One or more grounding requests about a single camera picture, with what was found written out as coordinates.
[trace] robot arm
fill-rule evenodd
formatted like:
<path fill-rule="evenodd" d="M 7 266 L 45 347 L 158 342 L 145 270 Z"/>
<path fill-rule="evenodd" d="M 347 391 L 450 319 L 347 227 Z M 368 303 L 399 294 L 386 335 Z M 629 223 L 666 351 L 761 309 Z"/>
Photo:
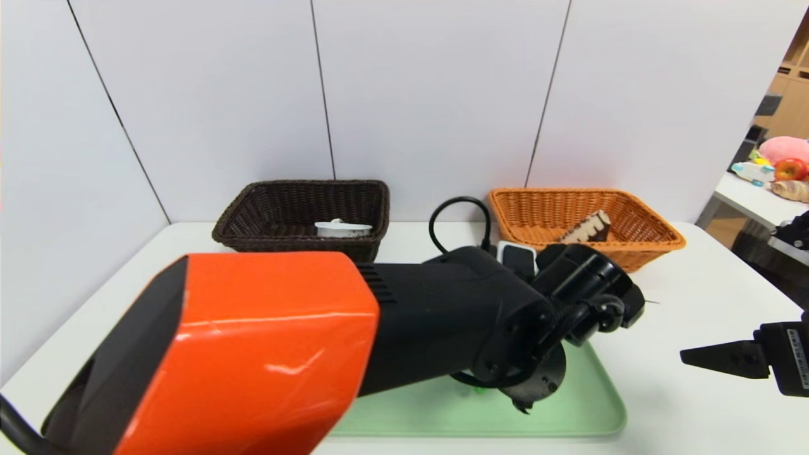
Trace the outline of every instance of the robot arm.
<path fill-rule="evenodd" d="M 525 264 L 512 264 L 530 270 Z M 584 245 L 537 274 L 466 247 L 420 265 L 339 253 L 194 254 L 155 277 L 34 432 L 35 455 L 309 453 L 357 397 L 438 376 L 527 412 L 562 383 L 567 339 L 629 327 L 644 299 Z"/>

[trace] bread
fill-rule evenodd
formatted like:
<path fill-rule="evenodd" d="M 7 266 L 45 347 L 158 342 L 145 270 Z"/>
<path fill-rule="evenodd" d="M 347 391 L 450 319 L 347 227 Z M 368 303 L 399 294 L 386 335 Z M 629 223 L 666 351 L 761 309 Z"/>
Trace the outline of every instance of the bread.
<path fill-rule="evenodd" d="M 774 181 L 770 189 L 784 199 L 809 204 L 809 182 L 807 181 Z"/>
<path fill-rule="evenodd" d="M 609 217 L 604 210 L 588 215 L 557 240 L 563 244 L 579 242 L 604 242 L 609 233 Z"/>

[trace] white desk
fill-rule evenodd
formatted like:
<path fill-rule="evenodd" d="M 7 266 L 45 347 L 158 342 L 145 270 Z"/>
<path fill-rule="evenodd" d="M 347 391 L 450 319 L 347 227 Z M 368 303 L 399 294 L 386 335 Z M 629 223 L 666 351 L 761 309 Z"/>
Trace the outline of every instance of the white desk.
<path fill-rule="evenodd" d="M 721 202 L 742 212 L 768 229 L 778 226 L 782 221 L 791 221 L 792 218 L 809 210 L 807 204 L 778 197 L 767 189 L 725 172 L 697 224 L 703 228 L 706 227 L 716 215 Z"/>
<path fill-rule="evenodd" d="M 751 381 L 709 372 L 683 365 L 679 357 L 684 348 L 748 338 L 765 322 L 798 320 L 800 311 L 701 229 L 685 223 L 675 226 L 688 247 L 633 274 L 646 298 L 661 304 L 648 304 L 631 330 L 593 339 L 629 412 L 629 423 L 620 435 L 589 440 L 327 438 L 315 453 L 805 453 L 809 400 L 783 397 L 772 379 Z M 210 239 L 212 227 L 212 223 L 166 227 L 25 363 L 2 392 L 38 426 L 154 274 L 184 253 L 227 250 Z M 436 231 L 445 246 L 454 248 L 480 241 L 481 225 L 439 223 Z M 391 223 L 377 259 L 421 262 L 437 254 L 426 223 Z M 1 454 L 17 453 L 0 439 Z"/>

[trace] toy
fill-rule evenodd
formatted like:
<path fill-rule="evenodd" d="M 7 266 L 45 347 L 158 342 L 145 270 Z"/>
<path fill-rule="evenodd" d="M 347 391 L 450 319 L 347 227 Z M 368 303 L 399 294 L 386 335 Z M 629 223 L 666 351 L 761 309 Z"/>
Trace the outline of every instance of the toy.
<path fill-rule="evenodd" d="M 755 164 L 761 164 L 764 166 L 772 164 L 769 162 L 769 159 L 766 159 L 765 157 L 761 156 L 761 153 L 759 153 L 757 148 L 754 148 L 753 151 L 750 152 L 750 161 L 752 161 Z"/>
<path fill-rule="evenodd" d="M 772 166 L 762 166 L 761 164 L 733 163 L 731 170 L 736 173 L 739 178 L 754 184 L 755 186 L 764 186 L 764 183 L 769 183 L 775 180 L 775 168 Z"/>
<path fill-rule="evenodd" d="M 809 163 L 809 142 L 801 138 L 778 136 L 761 144 L 759 153 L 770 163 L 777 163 L 787 158 L 797 158 Z"/>

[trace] green object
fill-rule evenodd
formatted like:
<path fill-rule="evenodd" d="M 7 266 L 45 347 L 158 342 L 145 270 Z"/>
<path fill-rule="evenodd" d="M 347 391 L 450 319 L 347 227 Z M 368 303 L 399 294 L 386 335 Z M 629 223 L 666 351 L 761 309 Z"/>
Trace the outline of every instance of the green object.
<path fill-rule="evenodd" d="M 590 343 L 565 345 L 559 391 L 524 415 L 499 391 L 477 393 L 450 377 L 354 401 L 330 436 L 606 436 L 626 425 L 626 408 Z"/>

